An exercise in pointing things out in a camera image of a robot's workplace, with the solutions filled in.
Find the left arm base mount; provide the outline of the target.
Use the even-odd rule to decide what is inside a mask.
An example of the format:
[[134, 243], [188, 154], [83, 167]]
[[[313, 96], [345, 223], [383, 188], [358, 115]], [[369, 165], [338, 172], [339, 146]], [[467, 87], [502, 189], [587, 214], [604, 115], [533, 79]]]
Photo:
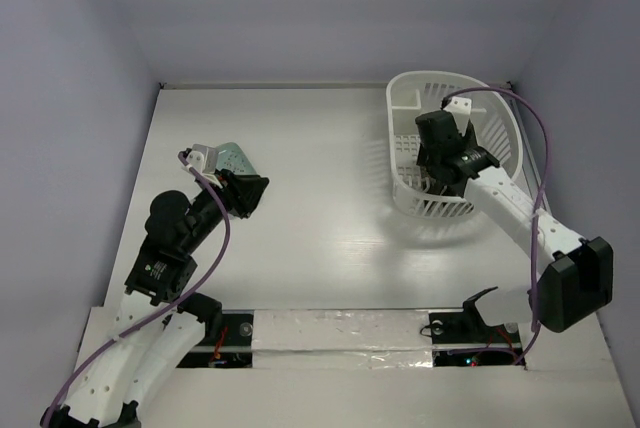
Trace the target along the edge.
[[224, 311], [215, 336], [208, 336], [192, 348], [178, 368], [242, 369], [253, 364], [253, 311]]

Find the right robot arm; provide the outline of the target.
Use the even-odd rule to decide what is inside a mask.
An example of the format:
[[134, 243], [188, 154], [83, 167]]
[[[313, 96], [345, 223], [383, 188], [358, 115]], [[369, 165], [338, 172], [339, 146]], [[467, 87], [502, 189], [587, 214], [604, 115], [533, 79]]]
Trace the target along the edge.
[[536, 206], [478, 144], [468, 116], [443, 109], [421, 114], [415, 123], [417, 164], [529, 255], [526, 296], [534, 323], [561, 333], [612, 301], [614, 253], [606, 240], [588, 240]]

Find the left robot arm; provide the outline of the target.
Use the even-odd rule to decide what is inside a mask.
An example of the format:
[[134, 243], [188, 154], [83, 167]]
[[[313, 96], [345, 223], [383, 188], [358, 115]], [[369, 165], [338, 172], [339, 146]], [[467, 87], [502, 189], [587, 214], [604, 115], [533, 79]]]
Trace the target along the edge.
[[193, 254], [218, 225], [249, 217], [269, 180], [227, 169], [196, 180], [201, 191], [194, 200], [171, 190], [152, 201], [112, 332], [65, 382], [41, 426], [138, 427], [192, 348], [224, 342], [221, 303], [189, 283]]

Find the black teal square plate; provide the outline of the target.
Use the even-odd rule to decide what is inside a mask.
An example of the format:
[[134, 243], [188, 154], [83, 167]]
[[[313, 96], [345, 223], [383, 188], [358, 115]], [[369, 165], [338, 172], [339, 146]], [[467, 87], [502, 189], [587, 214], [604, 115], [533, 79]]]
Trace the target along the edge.
[[469, 121], [467, 124], [466, 132], [463, 135], [464, 152], [471, 153], [476, 152], [479, 148], [479, 143], [476, 137], [476, 130], [474, 124]]

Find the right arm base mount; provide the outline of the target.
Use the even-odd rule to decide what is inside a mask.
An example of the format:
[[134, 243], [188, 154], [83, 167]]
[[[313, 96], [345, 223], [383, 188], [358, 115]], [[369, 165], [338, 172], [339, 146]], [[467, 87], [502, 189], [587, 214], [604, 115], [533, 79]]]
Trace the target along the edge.
[[486, 288], [467, 298], [457, 310], [428, 315], [419, 334], [430, 339], [435, 367], [474, 368], [510, 366], [522, 355], [519, 329], [506, 324], [488, 325], [476, 306], [483, 296], [495, 291]]

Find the light green speckled plate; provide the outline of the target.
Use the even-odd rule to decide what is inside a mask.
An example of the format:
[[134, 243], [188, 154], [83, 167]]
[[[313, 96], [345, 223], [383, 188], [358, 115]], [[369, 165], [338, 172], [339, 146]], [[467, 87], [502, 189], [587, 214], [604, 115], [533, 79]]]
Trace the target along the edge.
[[227, 142], [216, 147], [216, 169], [231, 171], [236, 175], [256, 175], [257, 172], [247, 155], [235, 142]]

